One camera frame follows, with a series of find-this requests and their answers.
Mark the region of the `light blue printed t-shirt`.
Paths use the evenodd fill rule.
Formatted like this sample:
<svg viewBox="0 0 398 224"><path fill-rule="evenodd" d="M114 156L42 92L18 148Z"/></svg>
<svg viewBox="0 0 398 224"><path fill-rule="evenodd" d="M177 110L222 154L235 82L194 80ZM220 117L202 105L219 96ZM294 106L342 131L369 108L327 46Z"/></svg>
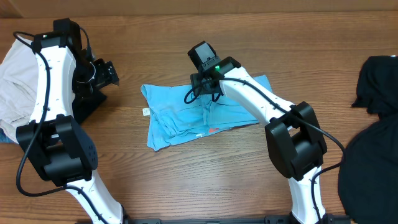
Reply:
<svg viewBox="0 0 398 224"><path fill-rule="evenodd" d="M186 104L184 97L190 89L190 85L141 86L148 105L142 112L144 116L150 116L147 147L158 151L238 126L258 123L239 103L225 96L214 102L211 95L201 95L193 103Z"/></svg>

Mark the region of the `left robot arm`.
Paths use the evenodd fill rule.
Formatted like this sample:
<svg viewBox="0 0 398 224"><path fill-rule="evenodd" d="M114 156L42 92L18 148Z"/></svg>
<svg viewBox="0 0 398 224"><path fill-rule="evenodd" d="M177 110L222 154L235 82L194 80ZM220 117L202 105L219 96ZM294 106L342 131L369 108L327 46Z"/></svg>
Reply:
<svg viewBox="0 0 398 224"><path fill-rule="evenodd" d="M29 48L39 77L30 120L16 130L22 160L53 182L55 192L74 196L93 223L127 223L124 207L98 173L95 144L81 127L106 99L101 89L119 84L114 65L95 58L84 28L68 18L34 35Z"/></svg>

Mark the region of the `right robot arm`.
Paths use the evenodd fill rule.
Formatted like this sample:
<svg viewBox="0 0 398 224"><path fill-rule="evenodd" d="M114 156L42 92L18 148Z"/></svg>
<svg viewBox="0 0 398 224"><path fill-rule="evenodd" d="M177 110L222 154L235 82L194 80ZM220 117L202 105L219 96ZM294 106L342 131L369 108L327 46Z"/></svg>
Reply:
<svg viewBox="0 0 398 224"><path fill-rule="evenodd" d="M234 58L220 59L203 41L187 53L197 72L191 75L194 98L211 94L239 103L265 129L268 155L274 167L287 178L292 196L292 223L323 223L319 178L327 146L313 108L306 102L287 101L255 81Z"/></svg>

